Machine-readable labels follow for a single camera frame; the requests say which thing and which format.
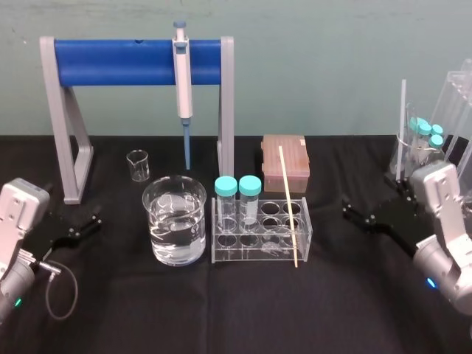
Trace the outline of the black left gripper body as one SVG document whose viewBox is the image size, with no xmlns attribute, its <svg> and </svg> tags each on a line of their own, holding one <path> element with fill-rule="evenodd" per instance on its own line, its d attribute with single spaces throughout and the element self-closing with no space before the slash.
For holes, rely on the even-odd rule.
<svg viewBox="0 0 472 354">
<path fill-rule="evenodd" d="M 34 231 L 27 236 L 27 251 L 37 261 L 42 261 L 52 251 L 55 242 L 61 237 L 60 232 Z"/>
</svg>

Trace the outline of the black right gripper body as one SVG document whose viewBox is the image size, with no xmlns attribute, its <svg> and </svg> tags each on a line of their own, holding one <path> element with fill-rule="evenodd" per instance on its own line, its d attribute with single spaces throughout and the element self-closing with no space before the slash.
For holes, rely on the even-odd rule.
<svg viewBox="0 0 472 354">
<path fill-rule="evenodd" d="M 408 255 L 414 255 L 417 244 L 425 238 L 425 223 L 410 197 L 382 203 L 382 224 L 386 226 L 386 233 Z"/>
</svg>

